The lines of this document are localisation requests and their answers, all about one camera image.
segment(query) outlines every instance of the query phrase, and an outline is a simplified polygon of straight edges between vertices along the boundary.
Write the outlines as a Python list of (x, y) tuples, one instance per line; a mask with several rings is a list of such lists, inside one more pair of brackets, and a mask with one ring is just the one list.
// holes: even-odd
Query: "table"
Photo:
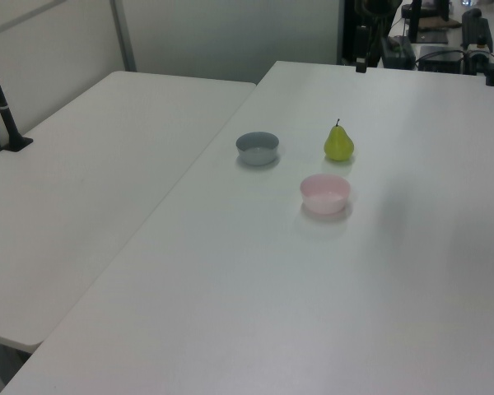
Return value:
[[(345, 164), (323, 153), (337, 118)], [(277, 163), (237, 160), (253, 130), (280, 138)], [(352, 184), (346, 211), (301, 206), (320, 172)], [(494, 88), (276, 63), (3, 392), (20, 393), (494, 394)]]
[(0, 152), (0, 343), (54, 330), (253, 89), (116, 72)]
[[(461, 3), (461, 0), (451, 0), (454, 5), (454, 11), (450, 14), (450, 19), (454, 19), (458, 22), (461, 22), (461, 16), (464, 12), (472, 8), (479, 8), (482, 12), (482, 17), (488, 19), (489, 27), (491, 29), (492, 41), (494, 44), (494, 2), (490, 4), (486, 4), (486, 2), (482, 2), (481, 4), (474, 4), (471, 7), (466, 7)], [(403, 0), (403, 4), (411, 4), (411, 0)], [(394, 37), (396, 35), (403, 35), (403, 24), (404, 19), (401, 19), (401, 7), (399, 6), (397, 13), (395, 14), (394, 23), (399, 21), (396, 25), (392, 26), (391, 31), (389, 32), (390, 37)], [(406, 25), (405, 35), (408, 36), (408, 24)], [(412, 44), (413, 52), (416, 55), (416, 58), (419, 58), (419, 53), (421, 51), (421, 47), (423, 45), (435, 45), (435, 46), (449, 46), (459, 48), (463, 43), (463, 36), (461, 32), (461, 28), (458, 29), (449, 29), (448, 31), (448, 40), (449, 43), (444, 44)]]

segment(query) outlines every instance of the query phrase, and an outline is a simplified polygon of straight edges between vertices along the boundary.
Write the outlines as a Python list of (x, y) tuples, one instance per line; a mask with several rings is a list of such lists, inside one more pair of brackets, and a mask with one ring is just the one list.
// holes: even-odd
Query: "pear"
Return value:
[(340, 119), (329, 132), (328, 140), (324, 144), (324, 152), (329, 159), (348, 160), (352, 156), (354, 146), (344, 128), (338, 126), (339, 121)]

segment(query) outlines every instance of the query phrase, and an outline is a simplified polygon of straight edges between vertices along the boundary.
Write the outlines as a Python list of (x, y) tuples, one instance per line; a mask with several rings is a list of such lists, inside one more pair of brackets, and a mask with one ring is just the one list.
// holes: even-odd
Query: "pink bowl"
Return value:
[(334, 174), (315, 174), (304, 179), (300, 191), (305, 206), (317, 214), (334, 214), (346, 206), (351, 187)]

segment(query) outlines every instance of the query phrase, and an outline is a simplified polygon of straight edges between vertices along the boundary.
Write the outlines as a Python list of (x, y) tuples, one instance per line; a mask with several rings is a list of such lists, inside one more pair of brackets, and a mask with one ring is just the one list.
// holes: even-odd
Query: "wall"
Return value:
[(22, 134), (123, 69), (109, 0), (67, 0), (0, 33), (0, 82)]
[(139, 72), (258, 83), (277, 60), (340, 60), (343, 0), (119, 1)]

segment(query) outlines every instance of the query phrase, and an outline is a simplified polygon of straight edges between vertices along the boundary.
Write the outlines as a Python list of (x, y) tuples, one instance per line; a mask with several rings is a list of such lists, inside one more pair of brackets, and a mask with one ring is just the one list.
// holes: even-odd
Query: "white table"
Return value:
[(254, 89), (116, 72), (0, 153), (0, 342), (33, 351)]
[[(412, 0), (403, 0), (403, 4), (411, 4)], [(482, 2), (481, 4), (475, 4), (471, 7), (466, 7), (461, 3), (461, 0), (452, 0), (454, 4), (454, 12), (450, 14), (450, 19), (454, 19), (458, 22), (461, 22), (461, 16), (464, 12), (472, 9), (479, 8), (482, 12), (482, 17), (487, 18), (489, 27), (491, 29), (492, 41), (493, 41), (493, 53), (494, 53), (494, 2), (491, 4), (486, 4), (486, 2)], [(394, 37), (397, 35), (403, 35), (403, 24), (404, 19), (401, 19), (401, 7), (398, 8), (397, 13), (395, 14), (394, 23), (399, 21), (395, 26), (392, 26), (391, 31), (389, 32), (390, 37)], [(406, 24), (406, 30), (404, 32), (406, 36), (408, 36), (408, 23)], [(463, 36), (461, 28), (457, 29), (449, 29), (447, 33), (448, 44), (412, 44), (413, 52), (416, 55), (416, 58), (419, 58), (419, 53), (421, 51), (421, 47), (423, 45), (432, 45), (432, 46), (448, 46), (460, 48), (463, 43)]]
[[(301, 207), (319, 172), (344, 213)], [(494, 88), (277, 63), (3, 394), (54, 393), (494, 394)]]

